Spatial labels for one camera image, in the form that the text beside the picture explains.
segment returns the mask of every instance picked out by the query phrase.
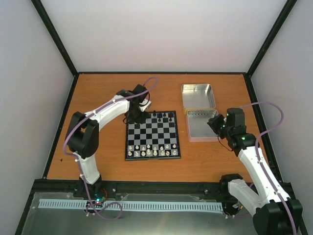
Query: metal container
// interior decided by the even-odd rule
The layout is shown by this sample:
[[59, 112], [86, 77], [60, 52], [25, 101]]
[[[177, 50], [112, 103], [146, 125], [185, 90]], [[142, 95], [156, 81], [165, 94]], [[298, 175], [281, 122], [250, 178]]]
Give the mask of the metal container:
[[188, 110], [215, 109], [215, 99], [210, 84], [184, 84], [181, 86], [184, 114]]
[[210, 118], [218, 114], [217, 110], [189, 110], [186, 115], [189, 141], [218, 141], [217, 135], [207, 124]]

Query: wooden table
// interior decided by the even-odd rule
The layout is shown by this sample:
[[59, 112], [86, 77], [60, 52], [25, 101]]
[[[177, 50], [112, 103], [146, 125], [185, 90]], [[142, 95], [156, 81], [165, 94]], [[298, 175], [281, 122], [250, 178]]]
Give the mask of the wooden table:
[[[209, 83], [215, 96], [216, 109], [225, 116], [227, 108], [250, 103], [244, 78], [240, 74], [81, 74], [47, 178], [78, 179], [79, 177], [77, 163], [62, 152], [65, 134], [73, 113], [93, 110], [112, 99], [117, 91], [132, 90], [137, 84], [143, 84], [150, 76], [157, 76], [159, 81], [150, 92], [152, 106], [149, 111], [176, 110], [181, 159], [126, 162], [124, 160], [126, 126], [122, 122], [124, 116], [120, 115], [100, 132], [96, 161], [102, 179], [217, 182], [223, 174], [239, 173], [247, 182], [251, 182], [247, 170], [235, 154], [227, 151], [218, 142], [189, 142], [181, 100], [182, 84]], [[252, 108], [245, 108], [245, 114], [247, 132], [257, 136], [259, 131]]]

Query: black edge trim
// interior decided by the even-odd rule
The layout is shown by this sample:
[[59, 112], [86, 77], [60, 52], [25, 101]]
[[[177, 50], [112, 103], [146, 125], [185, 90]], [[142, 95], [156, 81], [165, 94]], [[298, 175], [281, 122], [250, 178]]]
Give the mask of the black edge trim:
[[243, 74], [245, 72], [153, 72], [153, 71], [147, 71], [147, 72], [142, 72], [142, 71], [129, 71], [129, 72], [118, 72], [118, 71], [113, 71], [113, 72], [105, 72], [105, 71], [83, 71], [83, 72], [78, 72], [79, 74]]
[[[281, 186], [294, 199], [295, 196], [291, 184], [281, 183]], [[81, 185], [80, 180], [35, 180], [15, 235], [22, 234], [33, 195], [36, 192], [72, 192], [75, 197], [84, 197], [86, 199], [82, 187], [83, 185]], [[109, 198], [115, 198], [116, 200], [121, 200], [121, 196], [125, 196], [126, 194], [136, 193], [192, 195], [200, 199], [216, 200], [221, 203], [237, 202], [237, 199], [234, 197], [223, 198], [221, 196], [220, 183], [218, 182], [102, 181], [101, 187], [107, 190]], [[305, 233], [306, 229], [303, 220], [301, 220], [300, 229], [303, 235], [308, 235], [307, 232]]]
[[261, 63], [261, 60], [263, 59], [265, 53], [267, 52], [269, 46], [274, 41], [277, 33], [279, 32], [280, 28], [282, 27], [283, 23], [285, 22], [286, 18], [288, 17], [289, 13], [291, 12], [293, 6], [297, 0], [287, 0], [283, 9], [281, 10], [280, 14], [278, 15], [272, 29], [268, 33], [268, 36], [266, 37], [265, 41], [263, 42], [259, 52], [257, 53], [254, 61], [252, 62], [247, 74], [248, 77], [251, 78], [254, 72], [256, 71], [257, 67]]
[[23, 211], [23, 213], [21, 215], [18, 227], [17, 227], [17, 229], [15, 231], [15, 235], [21, 235], [22, 232], [23, 232], [24, 224], [26, 222], [30, 206], [31, 206], [31, 204], [33, 202], [33, 198], [34, 198], [34, 194], [30, 194], [28, 199], [27, 199], [24, 211]]
[[67, 97], [67, 101], [65, 103], [65, 106], [64, 106], [64, 109], [63, 109], [63, 113], [62, 113], [62, 116], [61, 116], [61, 120], [60, 120], [58, 129], [57, 129], [57, 132], [55, 134], [55, 138], [53, 140], [53, 144], [52, 144], [52, 147], [51, 147], [51, 150], [50, 150], [50, 153], [49, 153], [49, 157], [48, 157], [47, 163], [45, 165], [43, 178], [47, 177], [47, 175], [48, 175], [48, 172], [49, 172], [49, 169], [50, 169], [50, 166], [51, 166], [51, 163], [52, 163], [52, 159], [53, 159], [53, 156], [54, 156], [54, 152], [55, 152], [55, 149], [57, 147], [57, 144], [58, 144], [58, 141], [59, 141], [59, 137], [60, 137], [60, 134], [61, 134], [61, 131], [62, 131], [62, 128], [63, 128], [63, 124], [64, 124], [65, 118], [67, 116], [67, 111], [68, 111], [70, 102], [72, 100], [72, 97], [73, 97], [73, 94], [74, 94], [74, 91], [75, 91], [75, 87], [76, 87], [76, 84], [77, 84], [78, 77], [79, 77], [78, 75], [74, 76], [72, 85], [70, 87], [69, 94], [68, 94], [68, 97]]
[[36, 8], [40, 18], [43, 20], [48, 32], [50, 33], [55, 45], [57, 46], [57, 48], [59, 49], [65, 63], [67, 64], [70, 72], [73, 74], [73, 76], [77, 75], [77, 70], [72, 62], [72, 60], [70, 59], [67, 50], [65, 49], [55, 27], [53, 26], [53, 23], [51, 21], [51, 19], [49, 18], [42, 2], [40, 0], [31, 0], [34, 7]]
[[[256, 94], [255, 94], [255, 91], [253, 88], [253, 84], [251, 82], [251, 79], [247, 78], [247, 74], [245, 74], [244, 77], [245, 77], [246, 88], [248, 90], [248, 94], [250, 96], [251, 103], [258, 102], [258, 99], [256, 97]], [[256, 122], [257, 122], [258, 127], [259, 127], [259, 131], [260, 131], [260, 133], [262, 133], [262, 132], [266, 131], [266, 125], [265, 125], [265, 122], [264, 122], [264, 119], [262, 116], [260, 106], [259, 105], [253, 105], [252, 108], [254, 111]], [[280, 181], [280, 182], [283, 181], [282, 176], [281, 176], [280, 171], [279, 171], [279, 168], [278, 168], [277, 160], [276, 160], [272, 145], [271, 145], [270, 140], [269, 140], [268, 134], [265, 134], [262, 136], [262, 142], [264, 145], [265, 153], [266, 153], [266, 156], [268, 158], [268, 163], [269, 163], [269, 167], [270, 167], [271, 171], [273, 172], [274, 176], [276, 177], [276, 179], [278, 181]]]

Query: robotic arm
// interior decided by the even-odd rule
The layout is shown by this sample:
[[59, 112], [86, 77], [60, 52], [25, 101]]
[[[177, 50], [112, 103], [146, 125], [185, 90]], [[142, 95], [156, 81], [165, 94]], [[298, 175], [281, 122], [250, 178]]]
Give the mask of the robotic arm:
[[81, 120], [94, 114], [72, 134], [67, 142], [69, 149], [78, 157], [77, 161], [91, 192], [97, 193], [101, 186], [101, 175], [95, 161], [95, 152], [99, 146], [99, 131], [121, 114], [125, 114], [126, 118], [132, 119], [136, 123], [144, 123], [148, 117], [145, 110], [151, 106], [150, 98], [146, 99], [146, 96], [150, 97], [150, 94], [145, 93], [129, 99], [127, 97], [143, 93], [146, 90], [142, 85], [137, 85], [133, 91], [121, 90], [112, 100], [100, 106], [100, 108], [103, 107], [100, 111], [97, 108], [84, 114], [76, 112], [72, 116], [67, 136]]
[[227, 110], [226, 118], [218, 115], [211, 118], [208, 125], [219, 136], [226, 138], [228, 146], [239, 157], [247, 168], [258, 194], [256, 194], [239, 174], [224, 175], [221, 178], [221, 190], [236, 197], [253, 217], [253, 225], [259, 235], [292, 234], [291, 221], [284, 206], [288, 206], [296, 229], [298, 229], [302, 205], [280, 186], [266, 163], [262, 150], [258, 147], [260, 158], [257, 158], [253, 134], [246, 132], [245, 114], [240, 108]]

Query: chessboard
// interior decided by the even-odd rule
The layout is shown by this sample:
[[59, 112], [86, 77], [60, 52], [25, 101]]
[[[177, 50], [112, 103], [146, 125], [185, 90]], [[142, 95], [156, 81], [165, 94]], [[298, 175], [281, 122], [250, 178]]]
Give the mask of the chessboard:
[[127, 120], [125, 160], [179, 159], [175, 111], [149, 112], [143, 124]]

